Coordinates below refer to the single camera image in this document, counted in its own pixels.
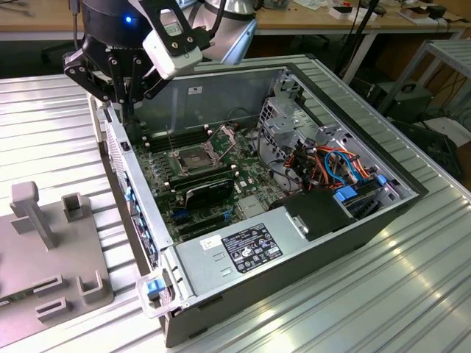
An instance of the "aluminum extrusion table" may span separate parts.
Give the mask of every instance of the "aluminum extrusion table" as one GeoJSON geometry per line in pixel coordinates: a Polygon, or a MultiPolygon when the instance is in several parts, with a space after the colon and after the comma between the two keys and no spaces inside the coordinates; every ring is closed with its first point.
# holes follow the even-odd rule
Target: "aluminum extrusion table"
{"type": "MultiPolygon", "coordinates": [[[[365,247],[170,352],[471,350],[471,194],[319,61],[295,63],[430,193],[365,247]]],[[[224,68],[205,63],[196,71],[224,68]]],[[[0,81],[0,210],[9,185],[34,175],[41,201],[89,195],[115,301],[6,347],[6,352],[164,352],[142,312],[137,267],[93,140],[85,92],[64,76],[0,81]]],[[[306,105],[322,120],[315,101],[306,105]]]]}

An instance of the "cardboard box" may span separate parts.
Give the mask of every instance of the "cardboard box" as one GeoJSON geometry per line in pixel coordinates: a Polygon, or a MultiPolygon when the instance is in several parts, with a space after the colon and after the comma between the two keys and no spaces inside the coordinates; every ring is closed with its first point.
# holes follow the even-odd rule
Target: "cardboard box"
{"type": "Polygon", "coordinates": [[[405,16],[412,18],[413,20],[419,20],[421,18],[427,18],[428,17],[428,11],[422,9],[421,7],[412,7],[410,9],[400,9],[400,12],[405,16]]]}

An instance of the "power supply label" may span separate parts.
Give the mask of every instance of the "power supply label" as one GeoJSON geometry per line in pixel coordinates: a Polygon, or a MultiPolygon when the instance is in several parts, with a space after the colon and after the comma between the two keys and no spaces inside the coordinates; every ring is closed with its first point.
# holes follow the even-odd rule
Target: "power supply label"
{"type": "Polygon", "coordinates": [[[222,238],[222,244],[241,274],[283,255],[263,223],[222,238]]]}

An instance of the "motherboard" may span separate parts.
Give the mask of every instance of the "motherboard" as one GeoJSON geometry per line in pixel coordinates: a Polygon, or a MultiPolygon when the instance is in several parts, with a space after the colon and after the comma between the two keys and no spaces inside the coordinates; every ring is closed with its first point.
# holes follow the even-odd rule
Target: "motherboard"
{"type": "Polygon", "coordinates": [[[214,133],[206,127],[134,147],[176,243],[266,212],[287,195],[261,164],[248,135],[236,126],[220,126],[214,133]]]}

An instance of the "background table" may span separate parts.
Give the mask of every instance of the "background table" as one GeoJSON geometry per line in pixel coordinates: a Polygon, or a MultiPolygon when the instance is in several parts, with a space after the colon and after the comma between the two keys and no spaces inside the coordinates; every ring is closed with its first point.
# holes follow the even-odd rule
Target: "background table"
{"type": "MultiPolygon", "coordinates": [[[[350,83],[378,34],[383,33],[437,33],[450,32],[452,39],[459,39],[470,25],[457,22],[449,26],[445,21],[437,24],[416,25],[401,17],[398,7],[385,7],[383,17],[367,24],[366,34],[344,75],[350,83]]],[[[30,10],[36,16],[0,10],[0,41],[2,40],[70,40],[72,39],[72,15],[66,0],[31,0],[30,10]]],[[[337,20],[328,14],[326,7],[316,11],[297,3],[290,3],[288,10],[261,9],[257,12],[256,35],[344,35],[350,32],[352,22],[337,20]]],[[[79,38],[83,25],[79,18],[79,38]]]]}

